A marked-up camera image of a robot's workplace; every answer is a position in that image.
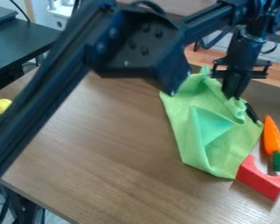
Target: wooden table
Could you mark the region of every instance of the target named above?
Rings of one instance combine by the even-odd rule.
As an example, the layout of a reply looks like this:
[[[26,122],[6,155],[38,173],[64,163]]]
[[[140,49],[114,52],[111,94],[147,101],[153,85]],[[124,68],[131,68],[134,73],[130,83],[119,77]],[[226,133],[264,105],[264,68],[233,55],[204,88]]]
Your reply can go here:
[[[244,96],[280,127],[280,88],[253,81]],[[1,182],[72,223],[280,223],[280,199],[182,164],[158,91],[141,79],[90,73]]]
[[[130,4],[135,0],[117,0],[121,4]],[[181,18],[215,4],[217,0],[151,0],[159,4],[172,18]]]

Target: red toy block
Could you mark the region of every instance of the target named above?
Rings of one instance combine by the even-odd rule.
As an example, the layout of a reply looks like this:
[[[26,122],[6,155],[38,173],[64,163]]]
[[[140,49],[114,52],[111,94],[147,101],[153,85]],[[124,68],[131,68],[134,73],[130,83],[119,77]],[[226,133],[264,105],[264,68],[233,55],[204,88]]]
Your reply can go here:
[[[270,200],[275,201],[280,194],[280,175],[270,176],[257,170],[255,157],[252,155],[247,156],[241,163],[236,178]]]

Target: green cloth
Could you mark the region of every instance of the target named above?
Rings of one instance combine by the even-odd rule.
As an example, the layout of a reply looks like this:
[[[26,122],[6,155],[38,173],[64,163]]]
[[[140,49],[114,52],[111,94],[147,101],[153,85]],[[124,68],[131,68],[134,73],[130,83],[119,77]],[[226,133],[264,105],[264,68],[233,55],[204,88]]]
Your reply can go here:
[[[263,131],[246,114],[245,101],[227,99],[204,66],[178,92],[160,92],[182,161],[214,176],[235,179],[241,162]]]

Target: orange carrot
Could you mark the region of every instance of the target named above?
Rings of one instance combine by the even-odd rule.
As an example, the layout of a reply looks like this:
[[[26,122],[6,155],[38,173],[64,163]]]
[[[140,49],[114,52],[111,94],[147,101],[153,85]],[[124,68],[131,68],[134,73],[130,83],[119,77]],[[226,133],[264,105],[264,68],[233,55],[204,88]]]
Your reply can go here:
[[[280,132],[269,115],[264,121],[263,138],[264,149],[268,155],[273,156],[274,151],[280,153]]]

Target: yellow object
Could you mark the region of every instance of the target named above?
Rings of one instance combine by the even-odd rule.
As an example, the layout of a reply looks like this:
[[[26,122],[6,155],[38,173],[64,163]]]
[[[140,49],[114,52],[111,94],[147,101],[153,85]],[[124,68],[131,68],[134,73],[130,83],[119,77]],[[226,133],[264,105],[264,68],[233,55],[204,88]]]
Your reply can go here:
[[[0,99],[0,115],[12,104],[11,100]]]

